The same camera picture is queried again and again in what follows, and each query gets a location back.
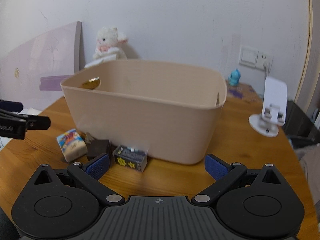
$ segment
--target white cable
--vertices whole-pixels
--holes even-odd
[[[269,76],[269,73],[270,73],[270,62],[264,61],[263,62],[263,68],[264,68],[264,71],[266,73],[266,77]]]

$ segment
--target yellow star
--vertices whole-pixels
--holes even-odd
[[[118,163],[121,165],[121,166],[126,166],[126,163],[125,163],[125,160],[122,159],[121,157],[118,157]]]
[[[132,162],[129,162],[128,165],[130,166],[130,168],[135,168],[135,167],[134,167],[134,163],[132,163]]]

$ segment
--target blue figurine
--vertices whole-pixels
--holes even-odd
[[[228,77],[229,85],[234,87],[237,86],[239,84],[240,78],[241,78],[241,75],[238,69],[232,71],[230,76]]]

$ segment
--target small box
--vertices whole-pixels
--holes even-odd
[[[92,140],[91,143],[88,144],[88,161],[91,161],[101,153],[108,154],[109,160],[111,161],[112,151],[109,140]]]
[[[62,154],[67,163],[85,155],[87,147],[76,129],[71,129],[57,137]]]
[[[128,148],[119,145],[114,151],[113,156],[117,164],[143,172],[148,162],[147,153],[144,151]]]

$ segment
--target blue gripper pad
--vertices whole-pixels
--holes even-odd
[[[228,163],[225,163],[218,157],[208,154],[204,159],[204,168],[211,175],[211,177],[217,181],[231,171],[232,166]]]
[[[95,157],[83,166],[85,173],[89,174],[94,179],[100,179],[110,167],[110,159],[108,154],[103,153]]]

